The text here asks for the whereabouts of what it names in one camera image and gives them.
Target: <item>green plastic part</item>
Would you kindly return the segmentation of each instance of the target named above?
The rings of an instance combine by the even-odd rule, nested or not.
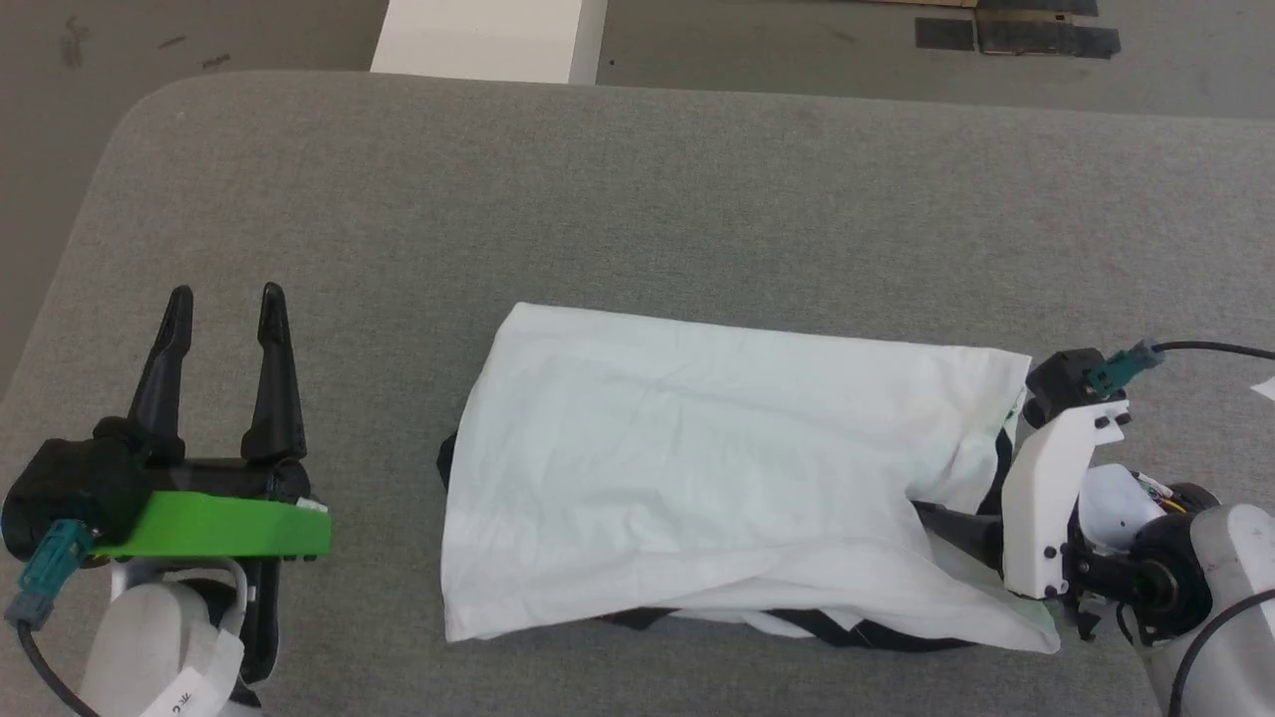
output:
[[[283,558],[328,555],[332,517],[272,500],[156,491],[122,545],[97,545],[110,558]]]

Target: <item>black cable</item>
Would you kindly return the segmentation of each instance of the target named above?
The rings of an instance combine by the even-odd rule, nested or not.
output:
[[[1239,353],[1241,356],[1252,356],[1253,358],[1266,358],[1267,361],[1275,361],[1275,351],[1266,351],[1265,348],[1253,348],[1251,346],[1239,346],[1238,343],[1221,343],[1218,341],[1168,341],[1164,343],[1156,343],[1151,346],[1151,351],[1178,351],[1182,348],[1198,348],[1201,351],[1221,351],[1223,353]]]
[[[1177,674],[1173,675],[1173,686],[1169,689],[1169,709],[1167,717],[1182,716],[1182,690],[1187,686],[1187,674],[1191,672],[1191,665],[1195,663],[1200,651],[1204,649],[1204,643],[1209,642],[1209,638],[1221,629],[1223,625],[1229,623],[1232,617],[1242,614],[1244,610],[1248,610],[1255,605],[1261,605],[1262,602],[1272,598],[1275,598],[1275,589],[1251,595],[1219,612],[1216,617],[1210,620],[1209,624],[1200,630],[1200,634],[1191,640],[1191,647],[1182,653],[1182,662],[1178,665]]]
[[[31,635],[31,623],[18,621],[18,642],[22,643],[22,651],[27,653],[27,660],[31,660],[31,666],[36,669],[36,674],[40,675],[41,680],[48,685],[48,689],[54,690],[54,694],[61,699],[66,707],[70,707],[75,714],[79,717],[99,717],[93,708],[84,703],[66,683],[54,672],[54,669],[45,662],[45,656],[40,653],[40,647],[36,646],[36,638]]]
[[[1125,624],[1125,603],[1116,603],[1116,626],[1119,628],[1119,634],[1125,635],[1128,644],[1133,644],[1133,633],[1128,632],[1128,625]]]

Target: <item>gray table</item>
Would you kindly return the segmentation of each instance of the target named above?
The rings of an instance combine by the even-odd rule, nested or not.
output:
[[[287,569],[275,714],[1148,714],[1114,633],[1062,654],[834,651],[578,624],[446,646],[439,443],[515,301],[922,342],[1275,344],[1275,128],[815,97],[231,74],[145,100],[93,180],[0,410],[0,475],[127,408],[196,291],[182,432],[233,455],[288,291],[335,552]],[[1102,458],[1275,504],[1257,361],[1178,356]],[[0,564],[11,586],[17,563]],[[78,684],[106,603],[40,634]],[[0,640],[0,713],[56,714]]]

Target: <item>white pillowcase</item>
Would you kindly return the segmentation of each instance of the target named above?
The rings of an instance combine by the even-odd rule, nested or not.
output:
[[[519,304],[460,422],[449,640],[632,607],[820,609],[1054,652],[1037,602],[922,528],[973,513],[1029,357]]]

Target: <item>teal connector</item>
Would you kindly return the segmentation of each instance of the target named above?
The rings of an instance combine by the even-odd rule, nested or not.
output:
[[[1133,376],[1164,362],[1164,353],[1155,350],[1155,342],[1144,338],[1128,351],[1118,351],[1099,369],[1089,373],[1088,389],[1100,399],[1119,393]]]
[[[92,551],[93,536],[84,523],[55,522],[18,578],[22,592],[4,611],[5,621],[14,626],[27,623],[33,632],[45,626],[57,593]]]

